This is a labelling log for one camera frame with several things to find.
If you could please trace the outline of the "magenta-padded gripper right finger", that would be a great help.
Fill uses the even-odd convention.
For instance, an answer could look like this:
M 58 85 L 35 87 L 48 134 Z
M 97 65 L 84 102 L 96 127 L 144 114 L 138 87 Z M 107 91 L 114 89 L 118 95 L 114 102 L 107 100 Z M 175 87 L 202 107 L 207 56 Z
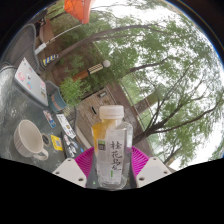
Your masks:
M 140 188 L 169 175 L 171 171 L 158 157 L 149 157 L 133 147 L 129 183 L 131 188 Z

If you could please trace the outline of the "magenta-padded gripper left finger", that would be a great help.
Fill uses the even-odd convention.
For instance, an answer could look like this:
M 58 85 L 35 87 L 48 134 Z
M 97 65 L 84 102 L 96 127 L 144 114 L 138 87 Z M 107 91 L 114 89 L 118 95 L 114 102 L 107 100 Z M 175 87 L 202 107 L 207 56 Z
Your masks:
M 84 188 L 96 188 L 94 148 L 87 149 L 76 158 L 67 158 L 53 174 Z

